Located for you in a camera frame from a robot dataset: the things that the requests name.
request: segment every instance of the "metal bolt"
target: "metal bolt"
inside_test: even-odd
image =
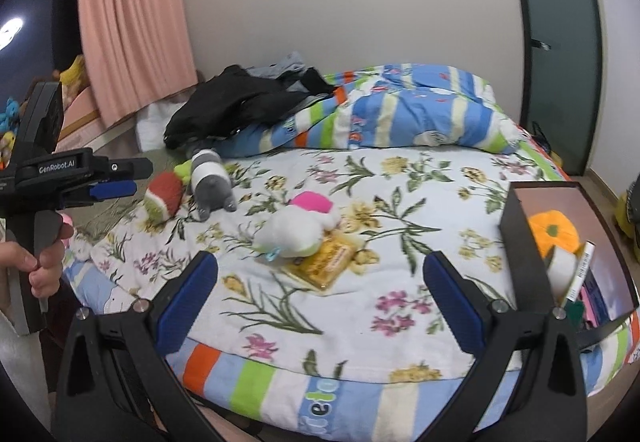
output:
[[[554,317],[556,319],[558,319],[559,321],[562,321],[563,319],[566,318],[566,310],[564,308],[560,308],[560,307],[555,307],[551,313],[554,315]]]
[[[81,321],[84,321],[85,319],[87,319],[87,317],[89,317],[90,313],[91,313],[91,310],[89,310],[87,307],[81,307],[78,310],[76,310],[76,317]]]
[[[495,313],[498,314],[506,314],[511,307],[504,299],[497,299],[491,302],[491,308],[494,309]]]
[[[135,312],[138,312],[139,314],[142,314],[143,312],[146,312],[147,310],[149,310],[150,306],[151,306],[151,303],[149,302],[148,299],[138,299],[133,303],[133,310]]]

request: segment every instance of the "door frame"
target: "door frame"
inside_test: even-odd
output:
[[[596,104],[597,113],[593,117],[593,122],[591,123],[589,129],[589,154],[586,156],[583,165],[580,165],[580,173],[583,174],[586,170],[587,163],[590,158],[591,148],[593,147],[593,140],[596,133],[596,126],[598,123],[598,114],[600,110],[600,106],[602,103],[602,77],[603,77],[603,67],[604,60],[603,55],[604,51],[602,48],[602,16],[600,11],[600,3],[598,0],[593,0],[593,4],[595,6],[595,13],[598,19],[597,30],[596,30],[596,42],[598,46],[597,50],[597,62],[598,68],[596,71]],[[520,126],[526,128],[527,125],[527,117],[529,115],[530,109],[530,98],[531,98],[531,70],[532,70],[532,46],[531,41],[533,39],[533,35],[531,34],[531,18],[529,13],[529,0],[520,0],[520,7],[522,10],[522,28],[524,31],[524,70],[523,70],[523,87],[522,87],[522,105],[520,110]]]

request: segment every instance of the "red plush toy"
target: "red plush toy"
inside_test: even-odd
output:
[[[149,220],[159,225],[173,218],[180,209],[184,186],[173,171],[156,176],[146,189],[145,209]]]

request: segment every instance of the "door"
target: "door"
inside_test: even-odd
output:
[[[525,53],[520,123],[530,131],[538,123],[562,158],[565,172],[581,175],[600,106],[602,39],[597,0],[522,0],[522,6],[530,50]]]

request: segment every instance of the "person's hand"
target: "person's hand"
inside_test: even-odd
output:
[[[31,293],[34,297],[50,297],[60,288],[62,276],[62,259],[65,257],[63,239],[70,238],[74,228],[63,223],[56,242],[40,253],[36,260],[25,248],[14,241],[0,243],[0,267],[15,267],[29,272]]]

